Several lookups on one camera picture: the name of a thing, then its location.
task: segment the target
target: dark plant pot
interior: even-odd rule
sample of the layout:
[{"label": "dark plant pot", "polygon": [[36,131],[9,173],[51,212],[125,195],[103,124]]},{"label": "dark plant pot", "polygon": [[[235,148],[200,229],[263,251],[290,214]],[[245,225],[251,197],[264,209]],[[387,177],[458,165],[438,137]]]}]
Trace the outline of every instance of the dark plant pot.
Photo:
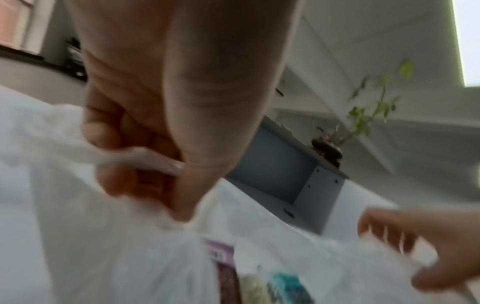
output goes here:
[{"label": "dark plant pot", "polygon": [[340,168],[339,160],[343,155],[339,147],[321,138],[312,139],[311,145],[320,156],[323,156],[324,159],[330,162],[333,166]]}]

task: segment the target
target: ceiling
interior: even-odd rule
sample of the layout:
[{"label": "ceiling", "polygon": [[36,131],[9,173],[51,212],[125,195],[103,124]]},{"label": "ceiling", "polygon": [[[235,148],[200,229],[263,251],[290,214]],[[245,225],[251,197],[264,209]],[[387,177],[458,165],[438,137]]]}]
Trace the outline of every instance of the ceiling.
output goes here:
[{"label": "ceiling", "polygon": [[361,144],[389,172],[423,166],[478,191],[480,88],[462,87],[451,0],[309,0],[302,22],[273,108],[348,126],[349,109],[380,94],[345,96],[410,58],[412,79],[386,96],[401,96],[397,111]]}]

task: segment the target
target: translucent bag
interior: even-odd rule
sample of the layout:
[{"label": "translucent bag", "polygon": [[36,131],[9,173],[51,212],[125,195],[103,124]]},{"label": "translucent bag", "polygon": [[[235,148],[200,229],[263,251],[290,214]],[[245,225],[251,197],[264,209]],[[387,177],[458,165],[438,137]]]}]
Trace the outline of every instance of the translucent bag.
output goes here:
[{"label": "translucent bag", "polygon": [[11,149],[1,154],[28,166],[58,304],[218,303],[203,234],[235,247],[238,273],[261,265],[297,274],[316,303],[475,303],[466,293],[420,293],[410,284],[419,263],[375,241],[341,243],[293,228],[225,180],[189,224],[108,197],[93,177],[95,165],[178,175],[182,164],[143,149],[117,153],[89,145],[79,132],[81,112],[74,106],[14,111]]}]

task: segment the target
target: gray shelf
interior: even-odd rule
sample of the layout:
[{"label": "gray shelf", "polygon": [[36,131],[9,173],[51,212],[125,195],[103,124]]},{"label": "gray shelf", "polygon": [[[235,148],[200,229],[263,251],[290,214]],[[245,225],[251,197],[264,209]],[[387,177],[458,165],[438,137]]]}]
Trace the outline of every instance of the gray shelf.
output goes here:
[{"label": "gray shelf", "polygon": [[326,159],[318,155],[312,148],[307,147],[306,145],[301,143],[298,139],[293,137],[293,135],[288,130],[282,128],[267,116],[263,118],[263,121],[261,122],[261,127],[268,130],[272,134],[284,139],[289,145],[300,151],[305,156],[310,157],[313,161],[315,161],[318,165],[325,168],[326,170],[335,173],[345,179],[349,178],[348,175],[338,170],[338,168],[336,168]]}]

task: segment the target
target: skylight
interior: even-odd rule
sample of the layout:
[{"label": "skylight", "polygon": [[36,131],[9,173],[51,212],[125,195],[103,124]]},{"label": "skylight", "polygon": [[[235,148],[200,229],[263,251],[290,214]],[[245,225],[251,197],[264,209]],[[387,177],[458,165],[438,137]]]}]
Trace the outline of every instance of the skylight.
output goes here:
[{"label": "skylight", "polygon": [[480,86],[480,1],[451,0],[463,85]]}]

